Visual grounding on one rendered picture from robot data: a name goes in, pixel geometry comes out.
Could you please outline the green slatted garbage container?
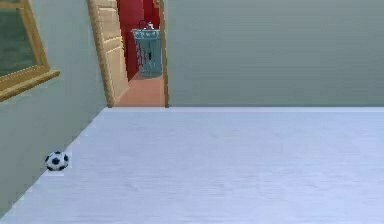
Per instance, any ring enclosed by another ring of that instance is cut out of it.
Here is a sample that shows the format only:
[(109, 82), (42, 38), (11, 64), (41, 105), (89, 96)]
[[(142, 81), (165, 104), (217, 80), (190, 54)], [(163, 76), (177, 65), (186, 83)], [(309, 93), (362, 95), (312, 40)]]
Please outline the green slatted garbage container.
[(132, 29), (139, 74), (142, 77), (162, 75), (161, 34), (152, 22), (144, 21), (144, 26)]

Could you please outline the light wooden room door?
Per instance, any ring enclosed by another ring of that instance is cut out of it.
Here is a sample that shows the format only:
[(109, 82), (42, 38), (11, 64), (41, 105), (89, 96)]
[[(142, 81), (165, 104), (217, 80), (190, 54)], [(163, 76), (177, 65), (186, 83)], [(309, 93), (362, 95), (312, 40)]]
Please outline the light wooden room door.
[(117, 0), (87, 0), (108, 107), (127, 92), (128, 78)]

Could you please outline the black and white football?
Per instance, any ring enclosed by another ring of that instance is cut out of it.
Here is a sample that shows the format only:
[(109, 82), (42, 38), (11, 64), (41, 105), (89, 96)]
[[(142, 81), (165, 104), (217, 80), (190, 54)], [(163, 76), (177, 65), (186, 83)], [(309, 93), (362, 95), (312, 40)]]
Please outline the black and white football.
[(61, 171), (69, 165), (69, 156), (61, 151), (50, 153), (45, 158), (45, 166), (49, 171)]

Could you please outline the wooden framed window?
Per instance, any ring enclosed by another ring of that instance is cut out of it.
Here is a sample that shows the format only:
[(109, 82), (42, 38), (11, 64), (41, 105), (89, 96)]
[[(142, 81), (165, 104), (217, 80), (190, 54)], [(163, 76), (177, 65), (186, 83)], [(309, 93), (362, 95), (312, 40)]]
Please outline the wooden framed window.
[(58, 77), (50, 67), (29, 0), (0, 0), (0, 102)]

